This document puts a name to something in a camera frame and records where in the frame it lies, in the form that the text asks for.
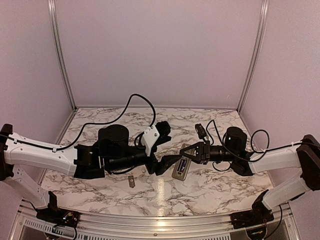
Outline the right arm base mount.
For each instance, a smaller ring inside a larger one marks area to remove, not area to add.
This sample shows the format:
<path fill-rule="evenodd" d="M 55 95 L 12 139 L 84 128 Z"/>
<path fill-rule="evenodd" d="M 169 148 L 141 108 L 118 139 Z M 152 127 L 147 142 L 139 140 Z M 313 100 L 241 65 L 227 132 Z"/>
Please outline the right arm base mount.
<path fill-rule="evenodd" d="M 271 222 L 274 215 L 271 210 L 255 208 L 232 213 L 230 219 L 234 229 L 241 229 Z"/>

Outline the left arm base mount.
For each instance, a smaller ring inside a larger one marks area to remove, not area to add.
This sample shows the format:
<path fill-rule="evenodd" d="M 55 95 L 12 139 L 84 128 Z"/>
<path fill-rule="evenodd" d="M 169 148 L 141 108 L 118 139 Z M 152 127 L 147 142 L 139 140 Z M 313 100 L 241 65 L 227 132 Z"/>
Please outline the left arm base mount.
<path fill-rule="evenodd" d="M 67 226 L 76 228 L 79 222 L 80 213 L 74 210 L 58 209 L 57 211 L 50 209 L 39 209 L 36 218 L 53 223 L 58 226 Z"/>

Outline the black battery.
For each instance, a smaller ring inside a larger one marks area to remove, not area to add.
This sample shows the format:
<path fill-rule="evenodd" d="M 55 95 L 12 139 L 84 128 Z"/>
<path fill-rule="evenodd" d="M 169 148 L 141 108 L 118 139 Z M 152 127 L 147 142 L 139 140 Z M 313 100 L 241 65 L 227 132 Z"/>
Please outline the black battery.
<path fill-rule="evenodd" d="M 177 172 L 178 172 L 179 174 L 182 175 L 182 174 L 184 173 L 184 171 L 185 171 L 185 169 L 186 169 L 186 166 L 187 166 L 187 163 L 188 163 L 188 161 L 185 160 L 185 159 L 182 159 L 182 160 L 180 161 L 180 164 L 179 164 L 178 170 L 177 170 Z"/>

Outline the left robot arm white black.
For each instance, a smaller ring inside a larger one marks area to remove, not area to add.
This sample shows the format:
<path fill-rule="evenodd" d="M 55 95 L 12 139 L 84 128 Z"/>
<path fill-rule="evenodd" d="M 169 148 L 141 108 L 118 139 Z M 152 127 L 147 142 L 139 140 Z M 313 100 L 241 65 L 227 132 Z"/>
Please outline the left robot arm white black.
<path fill-rule="evenodd" d="M 166 122 L 149 126 L 142 132 L 141 145 L 129 144 L 129 130 L 112 124 L 98 130 L 93 145 L 62 146 L 31 140 L 13 132 L 11 124 L 0 130 L 0 179 L 18 191 L 37 212 L 53 223 L 63 219 L 54 193 L 42 189 L 23 172 L 22 166 L 53 170 L 76 179 L 104 178 L 105 174 L 125 174 L 145 166 L 150 175 L 162 175 L 180 160 L 180 155 L 165 155 L 158 160 L 157 147 L 171 140 L 171 128 Z"/>

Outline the white remote control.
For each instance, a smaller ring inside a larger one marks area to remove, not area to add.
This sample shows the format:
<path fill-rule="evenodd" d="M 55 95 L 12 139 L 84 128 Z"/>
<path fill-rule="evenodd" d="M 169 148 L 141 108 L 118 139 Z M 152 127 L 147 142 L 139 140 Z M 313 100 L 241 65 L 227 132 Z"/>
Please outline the white remote control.
<path fill-rule="evenodd" d="M 182 156 L 181 159 L 175 163 L 171 176 L 176 180 L 184 181 L 187 177 L 191 163 L 191 158 Z"/>

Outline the grey battery cover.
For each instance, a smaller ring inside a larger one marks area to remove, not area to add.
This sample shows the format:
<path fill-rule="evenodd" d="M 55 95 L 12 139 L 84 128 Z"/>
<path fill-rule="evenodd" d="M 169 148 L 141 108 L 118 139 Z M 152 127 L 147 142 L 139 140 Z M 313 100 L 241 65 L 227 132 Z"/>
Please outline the grey battery cover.
<path fill-rule="evenodd" d="M 130 188 L 134 188 L 136 186 L 135 184 L 135 178 L 133 175 L 128 176 L 128 184 Z"/>

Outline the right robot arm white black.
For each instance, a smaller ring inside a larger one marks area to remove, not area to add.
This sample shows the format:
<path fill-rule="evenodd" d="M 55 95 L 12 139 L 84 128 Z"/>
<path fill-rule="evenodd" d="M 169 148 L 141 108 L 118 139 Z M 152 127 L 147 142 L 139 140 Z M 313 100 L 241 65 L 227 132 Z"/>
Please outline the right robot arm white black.
<path fill-rule="evenodd" d="M 220 145 L 204 140 L 180 150 L 180 155 L 196 164 L 229 162 L 230 168 L 243 177 L 258 173 L 297 168 L 299 173 L 266 190 L 252 204 L 247 219 L 258 224 L 275 207 L 294 200 L 308 191 L 320 189 L 320 144 L 310 134 L 301 141 L 262 151 L 246 151 L 247 135 L 239 127 L 229 127 Z"/>

